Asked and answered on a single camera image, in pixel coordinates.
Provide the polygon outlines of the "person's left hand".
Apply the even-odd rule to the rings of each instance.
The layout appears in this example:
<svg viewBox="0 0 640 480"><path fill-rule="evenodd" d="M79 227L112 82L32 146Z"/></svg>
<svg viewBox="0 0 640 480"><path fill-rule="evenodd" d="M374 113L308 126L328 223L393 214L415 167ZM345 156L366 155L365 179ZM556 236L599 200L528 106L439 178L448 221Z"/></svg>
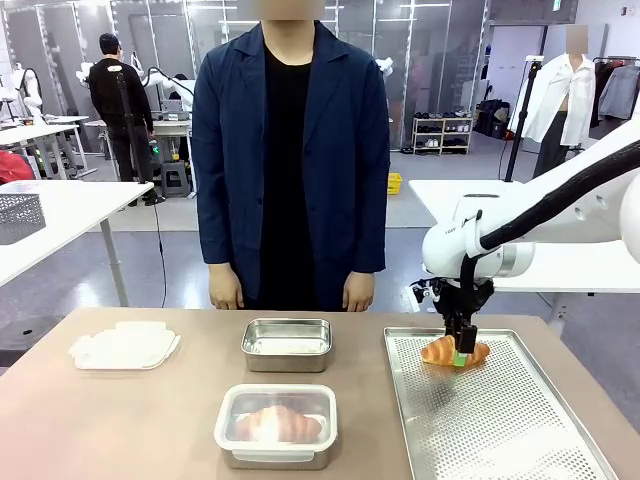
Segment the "person's left hand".
<svg viewBox="0 0 640 480"><path fill-rule="evenodd" d="M342 308L347 312L364 312L373 303L375 277L370 273L351 272L344 283Z"/></svg>

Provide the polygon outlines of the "person's right hand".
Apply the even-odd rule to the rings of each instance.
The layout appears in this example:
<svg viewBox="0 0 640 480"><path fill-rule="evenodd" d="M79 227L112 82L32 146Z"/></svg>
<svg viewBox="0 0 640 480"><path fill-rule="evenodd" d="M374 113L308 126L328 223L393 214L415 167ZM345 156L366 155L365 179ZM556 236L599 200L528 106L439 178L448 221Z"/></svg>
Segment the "person's right hand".
<svg viewBox="0 0 640 480"><path fill-rule="evenodd" d="M209 296L217 310L238 310L244 307L240 281L229 263L208 266Z"/></svg>

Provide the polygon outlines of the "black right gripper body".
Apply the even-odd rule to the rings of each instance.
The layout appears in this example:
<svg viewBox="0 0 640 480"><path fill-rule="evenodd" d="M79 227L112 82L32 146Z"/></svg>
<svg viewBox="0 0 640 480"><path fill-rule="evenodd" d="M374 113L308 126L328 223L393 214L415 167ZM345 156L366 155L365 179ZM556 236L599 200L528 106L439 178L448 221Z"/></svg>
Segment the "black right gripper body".
<svg viewBox="0 0 640 480"><path fill-rule="evenodd" d="M462 286L450 279L433 279L433 304L446 326L470 325L477 313L494 294L490 279Z"/></svg>

